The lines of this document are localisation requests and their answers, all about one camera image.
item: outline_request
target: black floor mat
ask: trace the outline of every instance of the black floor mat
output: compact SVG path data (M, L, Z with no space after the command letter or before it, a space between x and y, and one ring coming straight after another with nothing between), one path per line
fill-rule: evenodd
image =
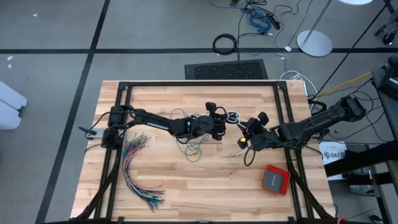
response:
M268 79L262 59L185 65L186 80Z

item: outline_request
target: yellow object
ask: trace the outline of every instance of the yellow object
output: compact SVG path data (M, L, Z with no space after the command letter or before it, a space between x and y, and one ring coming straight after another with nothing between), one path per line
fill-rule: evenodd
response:
M356 81L358 81L358 80L360 80L360 79L362 79L362 78L364 78L364 77L366 77L366 76L368 76L368 75L370 75L370 74L371 74L370 72L365 73L365 74L361 75L361 76L358 77L358 78L354 78L353 80L344 82L344 83L342 83L342 84L340 84L340 85L338 85L338 86L336 86L336 87L331 88L330 90L324 91L323 93L319 94L319 95L317 96L317 98L318 98L318 97L321 97L321 96L325 96L326 94L328 94L328 93L330 93L330 92L333 92L333 91L335 91L335 90L337 90L337 89L339 89L339 88L341 88L341 87L343 87L343 86L345 86L345 85L347 85L347 84L356 82Z

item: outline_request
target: butcher block tabletop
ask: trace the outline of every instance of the butcher block tabletop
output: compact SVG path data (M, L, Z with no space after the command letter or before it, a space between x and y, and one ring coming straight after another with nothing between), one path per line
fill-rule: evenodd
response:
M294 120L309 117L310 110L302 81L286 82ZM114 106L118 84L119 81L103 82L93 122ZM279 94L287 121L282 91ZM223 106L227 111L238 111L241 121L247 121L250 117L257 118L263 111L269 117L267 128L279 125L271 86L134 86L130 104L134 108L175 119L184 117L181 110L172 113L176 108L187 114L206 114L205 103L208 101ZM107 128L107 122L108 115L96 128ZM243 163L244 153L236 156L242 151L237 145L242 132L236 125L227 124L223 140L215 141L209 137L201 145L201 158L190 162L178 148L175 138L167 131L137 125L128 129L125 140L131 140L135 134L144 134L150 140L148 147L131 161L131 177L145 187L161 185L165 190L162 195L165 201L153 212L145 201L128 189L120 168L112 220L124 217L125 221L285 221L287 217L295 217L290 186L285 196L273 194L261 187L267 165L287 170L282 148L257 152L254 162L246 167ZM87 147L100 142L100 139L88 141ZM310 141L309 146L319 150L315 141ZM81 213L98 190L105 152L106 149L96 146L85 154L71 217ZM110 167L115 154L113 152ZM308 188L325 210L333 215L335 209L321 155L303 148L302 158ZM304 197L298 186L297 190L302 215L306 217ZM109 189L104 195L102 217L105 216L108 196Z

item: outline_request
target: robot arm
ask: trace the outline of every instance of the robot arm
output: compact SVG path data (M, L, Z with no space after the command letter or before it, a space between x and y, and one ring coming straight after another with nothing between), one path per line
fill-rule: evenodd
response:
M227 114L216 113L218 108L220 107L217 107L215 103L207 102L206 109L209 111L209 115L168 119L143 109L134 109L129 105L113 106L101 147L118 148L121 146L119 130L127 130L139 124L167 131L170 135L175 136L180 143L187 143L206 133L220 141L225 135ZM132 121L125 123L127 114L130 115Z
M255 151L284 146L303 147L315 133L340 121L354 122L361 120L365 114L366 110L358 99L346 96L327 110L305 120L281 124L267 130L263 126L267 124L268 117L262 112L258 116L259 120L250 118L247 123L242 123L246 128L239 127L244 138L241 138L238 144L241 149L244 149L250 141L250 149Z

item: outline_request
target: red box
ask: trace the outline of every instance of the red box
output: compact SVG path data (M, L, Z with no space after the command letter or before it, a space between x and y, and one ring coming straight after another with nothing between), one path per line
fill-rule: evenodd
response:
M290 173L276 166L267 165L262 188L279 195L286 195L289 186Z

